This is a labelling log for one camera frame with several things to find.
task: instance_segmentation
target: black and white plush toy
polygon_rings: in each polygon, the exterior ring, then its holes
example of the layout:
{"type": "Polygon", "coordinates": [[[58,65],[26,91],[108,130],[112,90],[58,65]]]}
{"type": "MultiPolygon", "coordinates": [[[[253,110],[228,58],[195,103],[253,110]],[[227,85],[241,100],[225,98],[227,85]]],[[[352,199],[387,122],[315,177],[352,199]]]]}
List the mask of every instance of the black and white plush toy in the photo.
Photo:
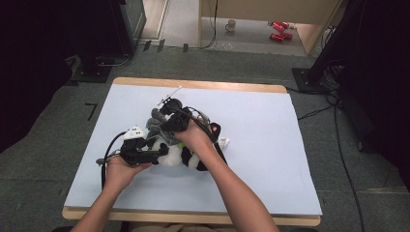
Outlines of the black and white plush toy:
{"type": "MultiPolygon", "coordinates": [[[[164,166],[177,166],[182,163],[198,171],[207,171],[208,169],[199,159],[199,157],[190,151],[185,144],[176,139],[171,131],[165,131],[161,125],[166,123],[166,118],[157,108],[151,111],[151,116],[147,121],[146,128],[148,129],[147,140],[148,147],[152,151],[157,151],[162,143],[165,143],[169,150],[168,155],[158,158],[158,163],[164,166]]],[[[220,136],[220,125],[217,123],[210,124],[212,135],[218,139],[220,136]]]]}

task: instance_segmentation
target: forearm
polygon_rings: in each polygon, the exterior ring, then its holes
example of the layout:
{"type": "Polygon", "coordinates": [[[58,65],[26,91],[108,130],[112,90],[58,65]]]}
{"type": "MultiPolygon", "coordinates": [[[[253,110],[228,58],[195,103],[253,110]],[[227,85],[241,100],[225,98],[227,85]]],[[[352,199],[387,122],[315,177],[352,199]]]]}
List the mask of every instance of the forearm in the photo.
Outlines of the forearm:
{"type": "Polygon", "coordinates": [[[120,192],[105,188],[72,231],[102,232],[120,192]]]}
{"type": "Polygon", "coordinates": [[[238,231],[278,231],[259,197],[223,162],[218,154],[206,156],[203,162],[217,183],[228,214],[238,231]]]}

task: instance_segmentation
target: white board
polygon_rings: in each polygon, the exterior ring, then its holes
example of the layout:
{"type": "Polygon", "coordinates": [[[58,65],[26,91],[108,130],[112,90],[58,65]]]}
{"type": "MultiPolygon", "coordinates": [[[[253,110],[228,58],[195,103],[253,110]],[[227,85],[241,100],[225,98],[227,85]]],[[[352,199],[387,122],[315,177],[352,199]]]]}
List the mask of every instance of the white board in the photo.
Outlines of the white board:
{"type": "MultiPolygon", "coordinates": [[[[174,88],[113,84],[85,151],[65,206],[90,207],[101,192],[101,168],[111,140],[138,125],[145,132],[152,108],[174,88]]],[[[288,94],[183,88],[173,98],[207,114],[230,139],[223,153],[230,168],[272,215],[322,215],[304,143],[288,94]]],[[[112,150],[119,149],[118,139],[112,150]]],[[[139,173],[114,208],[226,213],[208,172],[153,166],[139,173]]]]}

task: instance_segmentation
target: person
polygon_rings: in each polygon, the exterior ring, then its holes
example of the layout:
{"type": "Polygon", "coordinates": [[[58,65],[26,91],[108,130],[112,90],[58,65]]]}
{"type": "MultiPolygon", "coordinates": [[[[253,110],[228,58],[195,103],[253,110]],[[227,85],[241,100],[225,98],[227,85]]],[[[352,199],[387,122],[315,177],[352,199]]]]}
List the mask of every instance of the person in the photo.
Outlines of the person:
{"type": "MultiPolygon", "coordinates": [[[[175,132],[175,137],[195,152],[208,168],[237,231],[278,231],[259,197],[226,165],[211,139],[193,120],[190,120],[185,131],[175,132]]],[[[118,195],[136,174],[150,166],[149,163],[129,166],[120,157],[111,159],[107,165],[105,186],[101,194],[72,231],[103,231],[118,195]]]]}

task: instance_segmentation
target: gray carpet floor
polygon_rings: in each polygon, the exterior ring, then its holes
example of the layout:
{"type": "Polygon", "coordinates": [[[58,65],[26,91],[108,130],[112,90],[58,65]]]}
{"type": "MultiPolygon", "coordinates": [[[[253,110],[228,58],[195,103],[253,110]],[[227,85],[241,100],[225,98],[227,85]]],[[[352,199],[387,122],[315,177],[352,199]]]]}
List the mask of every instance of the gray carpet floor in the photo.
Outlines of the gray carpet floor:
{"type": "MultiPolygon", "coordinates": [[[[117,76],[279,84],[296,88],[291,68],[310,68],[311,57],[216,50],[137,50],[112,69],[105,84],[63,86],[30,133],[0,155],[0,231],[50,232],[73,225],[61,212],[112,80],[117,76]],[[88,121],[92,106],[94,116],[88,121]]],[[[290,92],[298,116],[324,108],[324,96],[290,92]]],[[[410,194],[397,170],[379,154],[360,153],[342,108],[336,110],[340,143],[358,193],[366,231],[408,231],[410,194]]],[[[361,231],[358,209],[337,149],[334,110],[301,120],[311,176],[323,210],[319,231],[361,231]]],[[[111,221],[105,231],[118,231],[111,221]]],[[[281,226],[290,231],[294,226],[281,226]]]]}

